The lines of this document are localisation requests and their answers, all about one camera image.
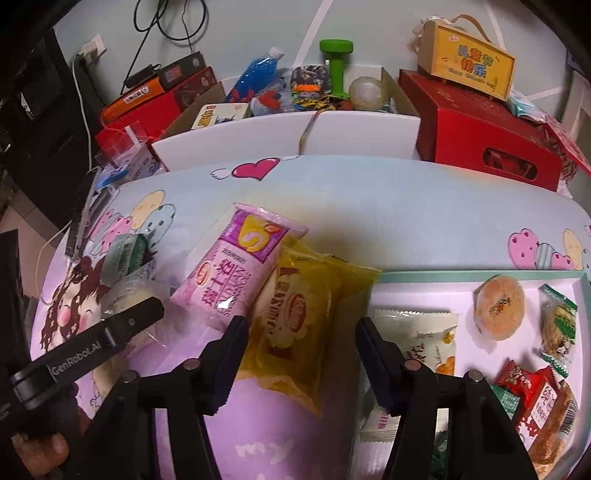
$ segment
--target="white snack wrapper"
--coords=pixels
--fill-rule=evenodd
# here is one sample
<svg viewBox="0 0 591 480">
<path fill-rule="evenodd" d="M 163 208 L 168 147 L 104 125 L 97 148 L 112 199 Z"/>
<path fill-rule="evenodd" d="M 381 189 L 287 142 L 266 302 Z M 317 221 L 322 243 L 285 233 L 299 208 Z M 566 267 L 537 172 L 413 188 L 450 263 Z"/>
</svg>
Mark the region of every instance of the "white snack wrapper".
<svg viewBox="0 0 591 480">
<path fill-rule="evenodd" d="M 456 355 L 457 315 L 399 310 L 375 311 L 374 324 L 382 338 L 394 342 L 406 358 L 415 358 L 436 373 L 453 375 Z M 449 412 L 437 411 L 436 432 L 447 429 Z M 361 427 L 363 442 L 390 442 L 400 417 L 391 417 L 377 403 Z"/>
</svg>

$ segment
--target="red gift box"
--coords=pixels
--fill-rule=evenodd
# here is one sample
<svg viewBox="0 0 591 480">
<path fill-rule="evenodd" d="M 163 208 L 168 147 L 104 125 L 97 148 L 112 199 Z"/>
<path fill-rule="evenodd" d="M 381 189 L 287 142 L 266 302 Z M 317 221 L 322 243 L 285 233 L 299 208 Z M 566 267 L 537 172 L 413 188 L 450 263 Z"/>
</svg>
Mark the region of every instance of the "red gift box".
<svg viewBox="0 0 591 480">
<path fill-rule="evenodd" d="M 398 83 L 421 116 L 417 151 L 422 160 L 556 191 L 560 157 L 540 131 L 503 104 L 418 72 L 400 70 Z"/>
<path fill-rule="evenodd" d="M 96 135 L 96 141 L 102 150 L 109 151 L 110 146 L 117 142 L 121 135 L 127 136 L 124 128 L 136 122 L 152 141 L 155 141 L 193 103 L 197 95 L 207 92 L 216 83 L 211 67 L 199 70 L 168 92 L 142 103 L 114 122 L 105 125 Z"/>
</svg>

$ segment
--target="wrapped bread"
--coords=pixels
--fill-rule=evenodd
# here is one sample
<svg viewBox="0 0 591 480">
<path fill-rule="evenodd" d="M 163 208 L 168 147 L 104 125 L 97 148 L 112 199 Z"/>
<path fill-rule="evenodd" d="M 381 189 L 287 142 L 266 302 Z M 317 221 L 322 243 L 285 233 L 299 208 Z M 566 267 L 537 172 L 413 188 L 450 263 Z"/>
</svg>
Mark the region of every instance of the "wrapped bread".
<svg viewBox="0 0 591 480">
<path fill-rule="evenodd" d="M 497 275 L 478 292 L 474 321 L 488 338 L 508 339 L 517 331 L 524 315 L 525 294 L 516 279 Z"/>
</svg>

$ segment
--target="yellow snack package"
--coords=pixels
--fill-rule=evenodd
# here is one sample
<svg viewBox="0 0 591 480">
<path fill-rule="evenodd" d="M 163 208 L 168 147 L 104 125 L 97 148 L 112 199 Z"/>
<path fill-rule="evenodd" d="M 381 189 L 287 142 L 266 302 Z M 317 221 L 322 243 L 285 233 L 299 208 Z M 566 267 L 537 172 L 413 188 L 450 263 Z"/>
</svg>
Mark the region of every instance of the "yellow snack package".
<svg viewBox="0 0 591 480">
<path fill-rule="evenodd" d="M 318 254 L 298 241 L 281 247 L 274 292 L 254 319 L 238 378 L 256 377 L 320 414 L 317 393 L 340 299 L 365 290 L 379 271 Z"/>
</svg>

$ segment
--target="orange box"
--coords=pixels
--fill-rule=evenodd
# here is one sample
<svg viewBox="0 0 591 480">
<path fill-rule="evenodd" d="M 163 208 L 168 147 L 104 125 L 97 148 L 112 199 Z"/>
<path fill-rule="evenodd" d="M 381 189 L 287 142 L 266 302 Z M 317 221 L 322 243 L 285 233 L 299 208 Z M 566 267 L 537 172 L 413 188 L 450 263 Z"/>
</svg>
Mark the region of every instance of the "orange box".
<svg viewBox="0 0 591 480">
<path fill-rule="evenodd" d="M 516 60 L 496 45 L 442 20 L 425 23 L 418 51 L 418 65 L 430 75 L 461 83 L 503 101 L 507 100 L 513 84 Z"/>
<path fill-rule="evenodd" d="M 160 84 L 160 79 L 154 77 L 130 92 L 123 94 L 112 104 L 107 105 L 100 113 L 100 117 L 105 124 L 109 124 L 117 120 L 121 115 L 129 112 L 132 108 L 163 93 L 164 89 Z"/>
</svg>

